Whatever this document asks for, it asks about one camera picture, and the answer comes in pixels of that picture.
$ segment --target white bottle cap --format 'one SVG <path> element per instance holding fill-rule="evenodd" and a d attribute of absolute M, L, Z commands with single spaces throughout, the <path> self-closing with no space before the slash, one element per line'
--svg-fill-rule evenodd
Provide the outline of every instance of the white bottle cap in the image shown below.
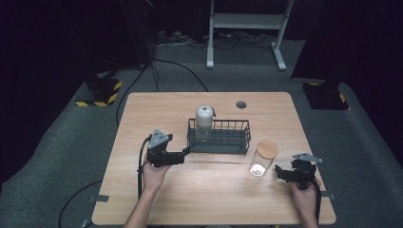
<path fill-rule="evenodd" d="M 196 125 L 209 126 L 213 122 L 214 109 L 209 105 L 201 105 L 196 109 Z"/>

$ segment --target wooden tabletop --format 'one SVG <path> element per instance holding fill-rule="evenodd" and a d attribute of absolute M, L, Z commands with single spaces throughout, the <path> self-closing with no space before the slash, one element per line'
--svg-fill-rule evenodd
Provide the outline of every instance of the wooden tabletop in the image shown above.
<path fill-rule="evenodd" d="M 236 106 L 242 101 L 244 109 Z M 157 195 L 148 224 L 297 224 L 292 193 L 277 180 L 274 165 L 292 170 L 292 155 L 312 154 L 291 96 L 285 92 L 132 93 L 128 96 L 100 196 L 92 216 L 96 224 L 124 224 L 137 202 L 137 169 L 142 143 L 154 129 L 173 134 L 168 152 L 187 146 L 188 119 L 199 105 L 214 107 L 217 120 L 248 120 L 250 147 L 246 155 L 190 153 L 173 165 Z M 249 163 L 258 142 L 269 140 L 278 155 L 263 178 L 253 177 Z M 323 180 L 317 171 L 317 178 Z M 322 198 L 321 224 L 336 215 Z"/>

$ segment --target gray carpet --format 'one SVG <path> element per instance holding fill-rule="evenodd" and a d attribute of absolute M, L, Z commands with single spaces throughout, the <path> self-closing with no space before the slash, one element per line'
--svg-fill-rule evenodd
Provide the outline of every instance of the gray carpet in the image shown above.
<path fill-rule="evenodd" d="M 220 48 L 234 44 L 216 41 Z M 288 67 L 285 72 L 278 71 L 269 42 L 216 49 L 214 69 L 205 68 L 206 48 L 158 47 L 155 57 L 189 67 L 212 92 L 290 93 L 313 152 L 324 160 L 319 165 L 322 178 L 328 191 L 336 196 L 332 203 L 337 221 L 328 227 L 403 227 L 402 169 L 353 91 L 344 84 L 339 87 L 351 110 L 312 110 L 300 82 L 313 80 L 290 80 L 303 44 L 282 43 L 281 52 Z M 158 70 L 161 92 L 204 91 L 183 67 L 158 61 L 153 61 L 152 66 Z M 118 112 L 120 118 L 126 99 L 123 95 L 139 74 L 139 70 L 129 68 L 116 74 L 123 86 L 117 101 L 110 106 L 78 107 L 74 100 L 83 96 L 86 88 L 82 86 L 77 91 L 43 136 L 33 158 L 3 184 L 0 227 L 56 227 L 67 200 L 103 177 L 118 129 L 115 115 Z M 151 67 L 129 89 L 129 92 L 154 91 L 156 83 Z M 90 222 L 94 207 L 91 196 L 97 195 L 99 188 L 99 183 L 94 184 L 71 201 L 63 215 L 63 227 L 78 228 Z"/>

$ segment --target metal basket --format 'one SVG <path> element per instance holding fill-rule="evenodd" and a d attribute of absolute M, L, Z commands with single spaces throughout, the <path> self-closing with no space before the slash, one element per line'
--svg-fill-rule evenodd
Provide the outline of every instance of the metal basket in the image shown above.
<path fill-rule="evenodd" d="M 246 154 L 251 141 L 249 121 L 213 120 L 210 136 L 201 141 L 196 137 L 196 120 L 189 119 L 187 145 L 191 152 Z"/>

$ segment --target white metal stand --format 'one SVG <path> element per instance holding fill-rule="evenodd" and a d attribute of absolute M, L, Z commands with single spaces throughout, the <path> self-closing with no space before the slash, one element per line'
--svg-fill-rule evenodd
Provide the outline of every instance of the white metal stand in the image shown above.
<path fill-rule="evenodd" d="M 228 28 L 228 29 L 277 29 L 278 37 L 276 42 L 273 42 L 272 50 L 278 62 L 280 71 L 285 71 L 286 66 L 282 59 L 279 46 L 281 44 L 282 36 L 284 35 L 285 28 L 287 27 L 288 18 L 290 16 L 291 8 L 293 7 L 294 0 L 288 0 L 287 7 L 284 14 L 239 14 L 239 13 L 215 13 L 214 12 L 215 0 L 211 0 L 210 8 L 210 28 L 207 46 L 207 68 L 214 67 L 214 41 L 213 32 L 214 28 Z"/>

